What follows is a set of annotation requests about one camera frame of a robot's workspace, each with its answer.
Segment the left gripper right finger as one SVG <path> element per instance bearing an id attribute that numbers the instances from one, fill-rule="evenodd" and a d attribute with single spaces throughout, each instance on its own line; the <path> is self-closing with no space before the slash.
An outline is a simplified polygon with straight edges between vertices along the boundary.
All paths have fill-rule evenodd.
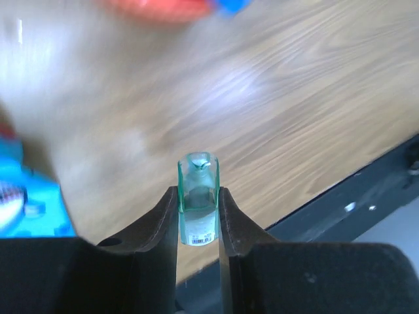
<path id="1" fill-rule="evenodd" d="M 278 241 L 219 191 L 225 313 L 417 313 L 410 260 L 383 243 Z"/>

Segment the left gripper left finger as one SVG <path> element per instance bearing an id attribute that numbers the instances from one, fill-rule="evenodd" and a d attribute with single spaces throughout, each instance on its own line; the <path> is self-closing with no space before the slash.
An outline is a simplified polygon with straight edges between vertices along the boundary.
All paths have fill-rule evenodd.
<path id="1" fill-rule="evenodd" d="M 93 245 L 81 237 L 1 241 L 2 313 L 174 313 L 178 191 Z"/>

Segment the black blue highlighter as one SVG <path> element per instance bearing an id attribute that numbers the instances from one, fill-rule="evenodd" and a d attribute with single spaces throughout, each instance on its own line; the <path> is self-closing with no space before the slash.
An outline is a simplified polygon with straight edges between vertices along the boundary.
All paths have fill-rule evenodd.
<path id="1" fill-rule="evenodd" d="M 227 15 L 235 15 L 244 10 L 252 0 L 211 0 L 216 12 L 222 12 Z"/>

